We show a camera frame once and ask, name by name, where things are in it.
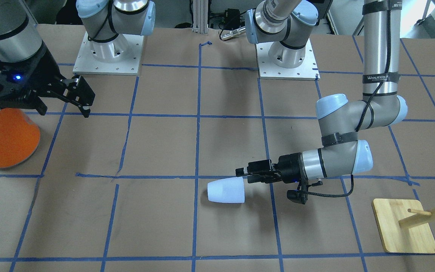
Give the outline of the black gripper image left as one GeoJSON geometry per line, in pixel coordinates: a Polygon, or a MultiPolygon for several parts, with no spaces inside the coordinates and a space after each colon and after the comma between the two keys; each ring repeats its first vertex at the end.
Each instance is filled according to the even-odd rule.
{"type": "Polygon", "coordinates": [[[0,108],[36,110],[45,115],[47,106],[41,98],[51,97],[73,104],[88,118],[95,96],[83,76],[62,76],[48,48],[39,48],[20,62],[0,60],[0,108]]]}

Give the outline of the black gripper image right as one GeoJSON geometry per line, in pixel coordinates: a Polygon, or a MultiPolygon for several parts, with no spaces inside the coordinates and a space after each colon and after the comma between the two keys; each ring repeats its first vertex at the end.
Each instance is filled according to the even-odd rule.
{"type": "Polygon", "coordinates": [[[304,181],[302,153],[282,155],[277,164],[270,159],[249,162],[247,167],[235,169],[236,177],[246,177],[248,184],[272,184],[283,181],[285,184],[304,181]]]}

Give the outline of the silver robot arm image right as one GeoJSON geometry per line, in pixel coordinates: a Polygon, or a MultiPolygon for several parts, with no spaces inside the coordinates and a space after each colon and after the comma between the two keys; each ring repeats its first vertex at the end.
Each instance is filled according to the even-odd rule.
{"type": "MultiPolygon", "coordinates": [[[[400,74],[400,0],[366,0],[364,17],[364,72],[362,99],[350,102],[344,94],[316,102],[322,147],[271,160],[249,162],[235,171],[249,183],[307,180],[367,172],[373,167],[367,141],[358,132],[401,122],[408,108],[397,94],[400,74]]],[[[306,39],[318,16],[305,0],[265,0],[245,16],[247,39],[252,44],[272,42],[269,56],[283,68],[299,64],[306,39]]]]}

